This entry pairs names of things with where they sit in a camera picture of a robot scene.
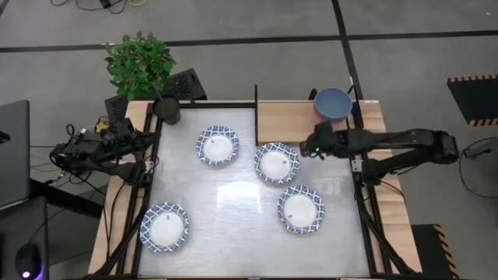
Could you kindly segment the blue patterned plate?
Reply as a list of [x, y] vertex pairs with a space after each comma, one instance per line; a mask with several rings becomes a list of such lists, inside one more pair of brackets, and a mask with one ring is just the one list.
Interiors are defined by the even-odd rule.
[[324, 202], [315, 190], [304, 185], [288, 187], [277, 201], [277, 215], [291, 233], [316, 233], [326, 213]]

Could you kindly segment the black mat with hazard stripes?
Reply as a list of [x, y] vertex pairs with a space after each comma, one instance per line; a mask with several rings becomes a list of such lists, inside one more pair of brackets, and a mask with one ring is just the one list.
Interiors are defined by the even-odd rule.
[[448, 78], [447, 86], [470, 127], [498, 126], [498, 75]]
[[459, 279], [443, 228], [439, 224], [411, 225], [423, 274], [434, 278]]

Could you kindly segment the grey laptop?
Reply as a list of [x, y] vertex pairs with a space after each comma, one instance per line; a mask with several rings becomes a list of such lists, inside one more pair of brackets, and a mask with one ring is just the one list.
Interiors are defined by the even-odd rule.
[[0, 106], [0, 208], [30, 196], [30, 102]]

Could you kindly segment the black plant pot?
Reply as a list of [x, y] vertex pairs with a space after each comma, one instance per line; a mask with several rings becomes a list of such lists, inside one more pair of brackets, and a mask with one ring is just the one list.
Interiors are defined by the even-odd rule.
[[181, 106], [174, 96], [161, 97], [153, 103], [153, 113], [168, 125], [174, 125], [181, 119]]

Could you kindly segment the pink plastic bowl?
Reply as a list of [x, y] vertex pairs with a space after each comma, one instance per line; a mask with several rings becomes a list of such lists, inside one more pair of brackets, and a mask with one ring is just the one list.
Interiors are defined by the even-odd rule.
[[318, 109], [317, 109], [317, 106], [315, 103], [313, 105], [313, 113], [314, 113], [315, 124], [319, 124], [321, 122], [327, 121], [331, 125], [331, 127], [333, 128], [334, 131], [346, 130], [348, 128], [347, 120], [348, 120], [349, 115], [346, 115], [345, 117], [337, 118], [337, 119], [325, 117], [318, 112]]

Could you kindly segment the grey desk surface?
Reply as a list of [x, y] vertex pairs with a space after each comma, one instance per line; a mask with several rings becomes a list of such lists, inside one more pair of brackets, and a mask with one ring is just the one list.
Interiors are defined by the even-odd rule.
[[40, 252], [41, 276], [50, 280], [48, 268], [47, 202], [43, 197], [30, 199], [0, 211], [0, 280], [20, 280], [15, 266], [18, 249], [34, 243]]

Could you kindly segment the wooden shelf with black frame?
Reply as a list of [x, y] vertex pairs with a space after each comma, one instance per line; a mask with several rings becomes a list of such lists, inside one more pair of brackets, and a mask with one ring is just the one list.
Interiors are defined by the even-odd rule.
[[[314, 112], [313, 100], [260, 100], [258, 87], [254, 86], [255, 121], [257, 145], [267, 142], [297, 143], [305, 140], [314, 130], [315, 124], [323, 121]], [[359, 117], [367, 130], [385, 130], [380, 104], [376, 100], [361, 100]], [[343, 121], [333, 121], [335, 131], [359, 127], [351, 113]]]

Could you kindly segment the small black perforated stand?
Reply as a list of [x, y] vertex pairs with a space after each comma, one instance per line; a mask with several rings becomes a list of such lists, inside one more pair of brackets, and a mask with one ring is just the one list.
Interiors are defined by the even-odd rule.
[[125, 96], [114, 96], [104, 101], [107, 116], [111, 125], [125, 119], [128, 109], [128, 98]]

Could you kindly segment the green leafy plant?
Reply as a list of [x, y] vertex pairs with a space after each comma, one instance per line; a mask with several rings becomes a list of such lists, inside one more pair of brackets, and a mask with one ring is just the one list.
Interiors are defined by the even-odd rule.
[[176, 61], [164, 41], [153, 33], [125, 34], [119, 44], [104, 45], [107, 71], [116, 94], [133, 100], [154, 100], [165, 89]]

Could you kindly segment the large black perforated stand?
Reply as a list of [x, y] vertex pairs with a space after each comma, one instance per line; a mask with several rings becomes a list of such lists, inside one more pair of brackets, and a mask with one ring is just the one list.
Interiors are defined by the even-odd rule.
[[208, 97], [193, 68], [168, 78], [162, 96], [174, 96], [178, 100], [207, 100]]

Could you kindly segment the blue plastic bowl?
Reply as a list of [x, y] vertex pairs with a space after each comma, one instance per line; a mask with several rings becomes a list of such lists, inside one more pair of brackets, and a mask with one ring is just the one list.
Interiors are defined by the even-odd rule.
[[325, 88], [314, 98], [314, 112], [323, 120], [341, 121], [352, 111], [352, 100], [347, 92], [337, 88]]

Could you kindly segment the black computer mouse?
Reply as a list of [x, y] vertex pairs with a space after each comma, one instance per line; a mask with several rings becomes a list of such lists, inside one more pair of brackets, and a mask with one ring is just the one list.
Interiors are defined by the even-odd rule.
[[25, 243], [16, 252], [15, 268], [19, 280], [40, 280], [43, 278], [43, 265], [38, 246]]

